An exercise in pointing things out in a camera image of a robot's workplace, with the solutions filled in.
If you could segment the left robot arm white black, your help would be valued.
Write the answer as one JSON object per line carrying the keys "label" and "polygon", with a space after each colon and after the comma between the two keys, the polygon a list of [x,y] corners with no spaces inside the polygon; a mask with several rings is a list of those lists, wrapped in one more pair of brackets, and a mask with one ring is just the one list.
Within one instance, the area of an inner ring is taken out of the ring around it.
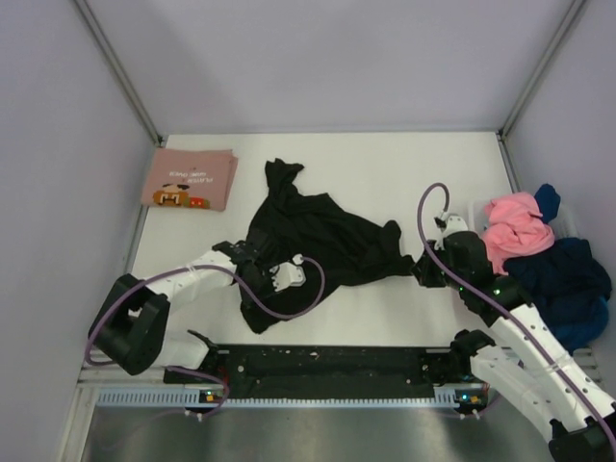
{"label": "left robot arm white black", "polygon": [[148,279],[124,274],[90,327],[87,349],[98,348],[130,375],[172,366],[184,368],[197,381],[208,381],[218,370],[216,355],[197,335],[168,329],[171,312],[232,286],[236,276],[264,302],[290,287],[292,273],[287,264],[262,262],[254,245],[239,241],[216,244],[184,267]]}

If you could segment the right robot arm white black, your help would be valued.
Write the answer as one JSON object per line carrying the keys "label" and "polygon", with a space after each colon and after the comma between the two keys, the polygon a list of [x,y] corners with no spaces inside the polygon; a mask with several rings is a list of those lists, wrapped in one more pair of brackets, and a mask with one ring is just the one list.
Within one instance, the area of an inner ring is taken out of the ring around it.
{"label": "right robot arm white black", "polygon": [[423,287],[451,287],[490,330],[452,341],[456,378],[488,383],[535,427],[553,460],[614,460],[615,399],[557,341],[522,286],[493,273],[476,233],[424,240],[413,273]]}

